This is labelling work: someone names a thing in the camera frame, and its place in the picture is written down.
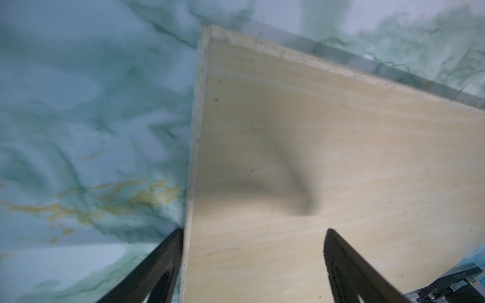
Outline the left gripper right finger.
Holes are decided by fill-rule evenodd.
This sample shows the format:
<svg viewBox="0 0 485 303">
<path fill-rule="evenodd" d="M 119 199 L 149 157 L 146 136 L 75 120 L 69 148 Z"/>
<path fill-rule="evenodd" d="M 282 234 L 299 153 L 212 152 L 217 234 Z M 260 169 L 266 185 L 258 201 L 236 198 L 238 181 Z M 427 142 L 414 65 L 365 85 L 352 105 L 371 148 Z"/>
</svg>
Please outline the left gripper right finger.
<svg viewBox="0 0 485 303">
<path fill-rule="evenodd" d="M 323 256 L 335 302 L 409 302 L 333 229 L 326 233 Z"/>
</svg>

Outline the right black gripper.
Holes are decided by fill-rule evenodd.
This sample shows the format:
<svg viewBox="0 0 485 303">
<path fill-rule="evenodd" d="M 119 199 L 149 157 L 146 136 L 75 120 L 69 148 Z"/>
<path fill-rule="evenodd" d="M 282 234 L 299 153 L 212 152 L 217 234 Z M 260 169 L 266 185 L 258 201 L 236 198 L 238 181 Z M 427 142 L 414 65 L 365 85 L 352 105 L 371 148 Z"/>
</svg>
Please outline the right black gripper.
<svg viewBox="0 0 485 303">
<path fill-rule="evenodd" d="M 484 270 L 476 265 L 452 268 L 433 283 L 405 297 L 410 302 L 484 303 Z"/>
</svg>

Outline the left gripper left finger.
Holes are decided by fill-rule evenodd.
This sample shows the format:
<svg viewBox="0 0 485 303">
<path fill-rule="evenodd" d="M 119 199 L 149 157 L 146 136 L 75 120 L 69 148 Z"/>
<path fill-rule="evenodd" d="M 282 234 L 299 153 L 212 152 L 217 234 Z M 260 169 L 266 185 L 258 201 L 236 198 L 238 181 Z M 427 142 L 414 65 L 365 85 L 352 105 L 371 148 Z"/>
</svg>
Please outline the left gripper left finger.
<svg viewBox="0 0 485 303">
<path fill-rule="evenodd" d="M 183 229 L 176 229 L 99 302 L 171 302 L 183 257 Z"/>
</svg>

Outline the plywood board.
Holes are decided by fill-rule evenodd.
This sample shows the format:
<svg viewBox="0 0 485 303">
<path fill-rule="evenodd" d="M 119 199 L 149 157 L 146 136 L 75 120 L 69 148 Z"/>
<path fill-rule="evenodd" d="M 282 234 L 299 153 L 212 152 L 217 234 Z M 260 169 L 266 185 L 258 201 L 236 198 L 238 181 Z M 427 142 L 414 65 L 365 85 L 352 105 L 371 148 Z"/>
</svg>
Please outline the plywood board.
<svg viewBox="0 0 485 303">
<path fill-rule="evenodd" d="M 484 111 L 202 28 L 182 302 L 332 302 L 336 230 L 406 293 L 484 242 Z"/>
</svg>

